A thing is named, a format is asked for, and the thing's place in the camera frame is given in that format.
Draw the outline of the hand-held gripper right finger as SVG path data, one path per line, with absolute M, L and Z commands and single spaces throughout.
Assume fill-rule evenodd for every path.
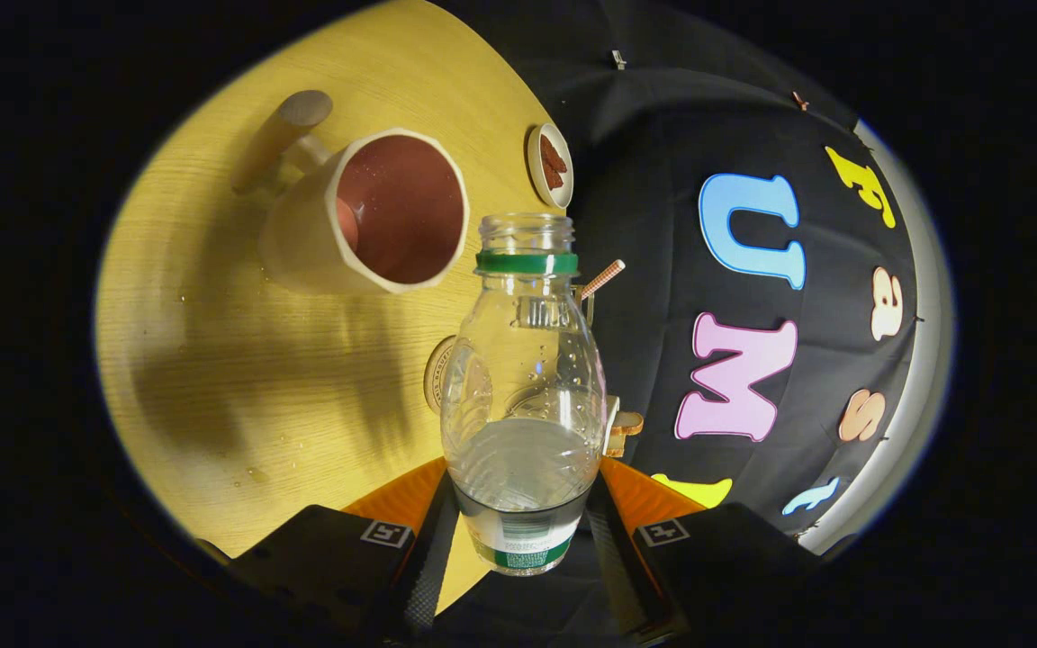
M 587 513 L 610 608 L 637 643 L 711 643 L 762 630 L 823 567 L 745 505 L 705 508 L 604 458 Z

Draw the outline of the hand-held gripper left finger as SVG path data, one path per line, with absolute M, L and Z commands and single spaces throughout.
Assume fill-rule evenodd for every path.
M 443 458 L 344 508 L 309 505 L 211 587 L 287 645 L 416 645 L 432 631 L 458 518 Z

